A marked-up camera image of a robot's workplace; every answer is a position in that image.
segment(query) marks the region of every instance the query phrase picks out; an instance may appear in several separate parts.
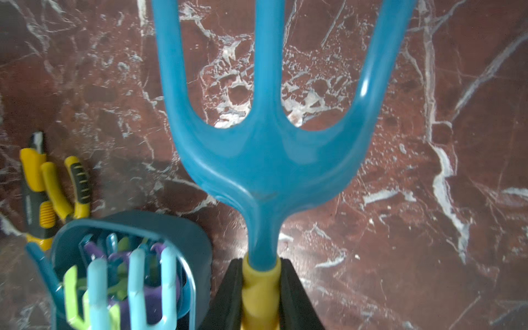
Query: black grip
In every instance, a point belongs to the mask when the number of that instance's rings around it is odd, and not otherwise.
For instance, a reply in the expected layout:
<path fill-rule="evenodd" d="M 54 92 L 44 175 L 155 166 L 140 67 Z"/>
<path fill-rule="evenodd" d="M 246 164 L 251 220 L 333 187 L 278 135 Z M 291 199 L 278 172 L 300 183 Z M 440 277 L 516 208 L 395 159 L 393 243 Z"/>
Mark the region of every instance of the black grip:
<path fill-rule="evenodd" d="M 88 173 L 81 163 L 73 163 L 70 166 L 74 189 L 76 191 L 76 201 L 81 204 L 92 202 L 92 188 L 90 187 Z"/>

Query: yellow pruning shears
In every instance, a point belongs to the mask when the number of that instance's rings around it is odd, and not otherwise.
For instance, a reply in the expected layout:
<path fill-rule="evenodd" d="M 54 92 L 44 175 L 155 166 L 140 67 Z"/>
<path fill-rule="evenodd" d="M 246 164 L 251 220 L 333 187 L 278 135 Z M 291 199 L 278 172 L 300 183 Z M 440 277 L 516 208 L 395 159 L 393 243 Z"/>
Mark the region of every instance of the yellow pruning shears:
<path fill-rule="evenodd" d="M 62 220 L 70 222 L 73 219 L 82 219 L 90 216 L 91 187 L 88 182 L 88 173 L 84 170 L 79 159 L 70 156 L 64 160 L 64 165 L 70 174 L 75 194 L 74 206 L 62 193 L 61 184 L 57 176 L 57 167 L 52 162 L 45 162 L 41 165 L 42 177 L 46 192 L 53 204 L 53 209 Z"/>

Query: red marble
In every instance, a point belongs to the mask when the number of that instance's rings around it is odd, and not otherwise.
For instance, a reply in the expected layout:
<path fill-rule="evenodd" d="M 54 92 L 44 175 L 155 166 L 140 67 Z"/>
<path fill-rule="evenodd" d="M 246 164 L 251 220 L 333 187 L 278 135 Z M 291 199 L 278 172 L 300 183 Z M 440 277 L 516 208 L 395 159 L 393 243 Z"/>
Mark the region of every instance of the red marble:
<path fill-rule="evenodd" d="M 286 2 L 294 125 L 321 130 L 346 113 L 379 6 Z M 254 2 L 180 9 L 191 103 L 209 125 L 236 125 L 251 106 Z M 527 12 L 523 0 L 418 1 L 357 177 L 282 229 L 279 254 L 328 329 L 528 328 Z M 150 2 L 8 0 L 0 26 L 0 328 L 49 327 L 16 236 L 18 152 L 36 129 L 52 161 L 74 154 L 89 169 L 94 216 L 139 208 L 204 228 L 214 295 L 246 227 L 179 162 Z"/>

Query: yellow handle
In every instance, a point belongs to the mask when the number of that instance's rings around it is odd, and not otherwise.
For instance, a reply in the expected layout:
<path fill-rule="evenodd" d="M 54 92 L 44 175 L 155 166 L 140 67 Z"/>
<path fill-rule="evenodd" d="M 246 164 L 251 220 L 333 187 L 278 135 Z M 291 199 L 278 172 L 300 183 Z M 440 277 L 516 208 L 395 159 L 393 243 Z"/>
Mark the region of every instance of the yellow handle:
<path fill-rule="evenodd" d="M 42 251 L 48 251 L 53 243 L 53 237 L 50 238 L 37 238 L 29 233 L 26 233 L 27 242 L 34 242 L 39 245 Z"/>
<path fill-rule="evenodd" d="M 269 271 L 251 268 L 248 255 L 242 262 L 242 329 L 275 330 L 279 327 L 280 258 Z"/>
<path fill-rule="evenodd" d="M 39 154 L 32 148 L 24 148 L 20 150 L 20 161 L 29 188 L 35 192 L 44 191 L 40 166 L 46 162 L 46 154 Z"/>
<path fill-rule="evenodd" d="M 48 197 L 53 204 L 53 209 L 59 215 L 62 221 L 73 213 L 73 207 L 62 193 L 62 187 L 57 176 L 57 167 L 52 162 L 46 162 L 41 165 L 42 177 Z"/>

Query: plastic toy tool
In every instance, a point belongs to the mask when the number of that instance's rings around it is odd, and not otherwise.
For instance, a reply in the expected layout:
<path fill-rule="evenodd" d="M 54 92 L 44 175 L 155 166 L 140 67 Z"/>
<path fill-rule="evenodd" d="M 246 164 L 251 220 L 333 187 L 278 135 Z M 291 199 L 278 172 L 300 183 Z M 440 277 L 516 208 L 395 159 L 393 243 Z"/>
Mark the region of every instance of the plastic toy tool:
<path fill-rule="evenodd" d="M 178 3 L 153 0 L 159 65 L 174 142 L 191 178 L 240 211 L 246 220 L 248 267 L 261 274 L 252 273 L 255 281 L 246 281 L 244 275 L 245 289 L 251 282 L 264 295 L 278 292 L 279 278 L 274 270 L 280 268 L 277 241 L 282 223 L 295 212 L 329 201 L 354 177 L 369 147 L 415 2 L 383 2 L 350 110 L 333 127 L 308 132 L 294 127 L 281 105 L 284 0 L 256 0 L 252 109 L 242 123 L 228 129 L 207 125 L 192 109 Z M 278 296 L 251 300 L 259 296 L 242 292 L 243 317 L 254 316 L 256 323 L 263 324 L 264 318 L 274 316 L 261 311 L 276 311 Z M 249 308 L 249 304 L 260 305 Z M 251 310 L 260 312 L 252 315 Z"/>

